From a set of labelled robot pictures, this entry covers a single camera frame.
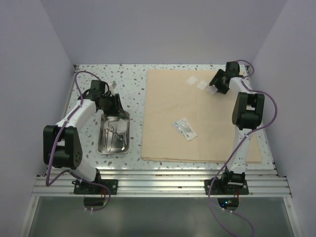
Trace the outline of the small steel scissors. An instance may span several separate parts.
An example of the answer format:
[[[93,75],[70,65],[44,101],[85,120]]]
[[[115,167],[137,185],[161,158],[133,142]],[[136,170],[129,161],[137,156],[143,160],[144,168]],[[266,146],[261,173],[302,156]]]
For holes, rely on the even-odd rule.
[[[112,138],[111,138],[111,143],[110,143],[111,146],[113,145],[113,143],[115,141],[116,135],[117,135],[116,131],[112,132]]]

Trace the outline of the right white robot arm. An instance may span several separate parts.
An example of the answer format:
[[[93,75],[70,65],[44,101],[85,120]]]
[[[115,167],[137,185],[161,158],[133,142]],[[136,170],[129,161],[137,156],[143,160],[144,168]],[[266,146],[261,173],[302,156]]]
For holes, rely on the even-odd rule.
[[[224,165],[221,177],[211,180],[209,192],[211,195],[228,195],[240,191],[247,195],[246,158],[253,132],[262,122],[265,96],[252,91],[239,71],[234,70],[225,72],[219,69],[209,85],[222,94],[229,90],[237,93],[232,114],[232,123],[235,126],[233,151]]]

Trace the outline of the white gauze pad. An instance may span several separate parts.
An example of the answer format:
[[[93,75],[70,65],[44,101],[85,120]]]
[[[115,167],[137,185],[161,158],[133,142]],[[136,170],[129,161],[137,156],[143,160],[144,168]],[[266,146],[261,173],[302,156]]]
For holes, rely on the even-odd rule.
[[[194,85],[198,79],[195,76],[191,76],[189,79],[186,80],[186,83],[189,85]]]
[[[205,90],[207,87],[208,87],[208,83],[203,80],[201,80],[199,84],[197,85],[197,88],[200,90]]]
[[[218,91],[218,89],[215,87],[215,86],[208,86],[207,88],[206,88],[206,90],[208,91],[208,92],[210,92],[211,94],[215,94],[217,91]]]

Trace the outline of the steel hemostat forceps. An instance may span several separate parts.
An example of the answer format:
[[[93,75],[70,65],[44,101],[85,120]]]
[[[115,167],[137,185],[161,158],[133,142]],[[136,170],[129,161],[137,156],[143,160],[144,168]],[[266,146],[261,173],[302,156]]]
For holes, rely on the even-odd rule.
[[[109,140],[109,134],[114,132],[114,127],[112,125],[109,125],[107,128],[105,128],[105,142],[108,142]]]

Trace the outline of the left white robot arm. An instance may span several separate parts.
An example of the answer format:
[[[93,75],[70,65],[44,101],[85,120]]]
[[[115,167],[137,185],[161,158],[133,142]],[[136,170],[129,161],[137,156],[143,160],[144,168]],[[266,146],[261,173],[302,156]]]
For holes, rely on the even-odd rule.
[[[125,115],[119,94],[106,96],[81,96],[75,107],[55,125],[43,129],[43,160],[47,165],[46,186],[52,185],[62,174],[70,173],[85,181],[85,188],[92,194],[102,190],[97,168],[83,157],[79,132],[97,111],[108,116]]]

